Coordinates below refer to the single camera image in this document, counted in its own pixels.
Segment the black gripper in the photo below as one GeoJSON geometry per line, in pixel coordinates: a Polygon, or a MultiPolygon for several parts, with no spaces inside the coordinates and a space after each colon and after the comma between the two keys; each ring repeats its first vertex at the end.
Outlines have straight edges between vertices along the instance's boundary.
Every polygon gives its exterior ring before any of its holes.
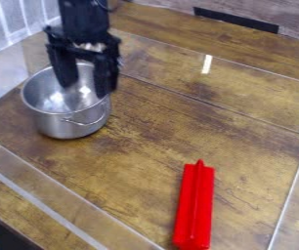
{"type": "Polygon", "coordinates": [[[60,24],[48,25],[47,53],[64,88],[79,81],[78,59],[92,61],[94,86],[103,99],[116,91],[122,40],[110,33],[110,14],[119,8],[108,0],[58,0],[60,24]]]}

